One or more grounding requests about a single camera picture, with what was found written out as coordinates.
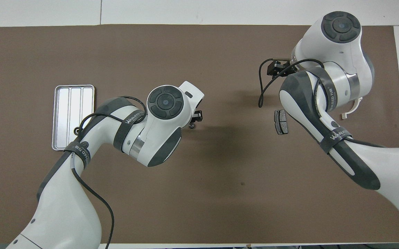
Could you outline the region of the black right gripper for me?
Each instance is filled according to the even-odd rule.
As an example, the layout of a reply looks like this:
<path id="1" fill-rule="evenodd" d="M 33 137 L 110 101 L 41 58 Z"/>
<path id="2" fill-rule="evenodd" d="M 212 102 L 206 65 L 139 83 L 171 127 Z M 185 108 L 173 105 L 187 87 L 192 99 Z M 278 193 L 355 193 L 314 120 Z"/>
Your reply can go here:
<path id="1" fill-rule="evenodd" d="M 271 65 L 272 67 L 268 67 L 268 75 L 286 77 L 294 73 L 294 66 L 291 66 L 291 61 L 275 60 L 271 63 Z"/>

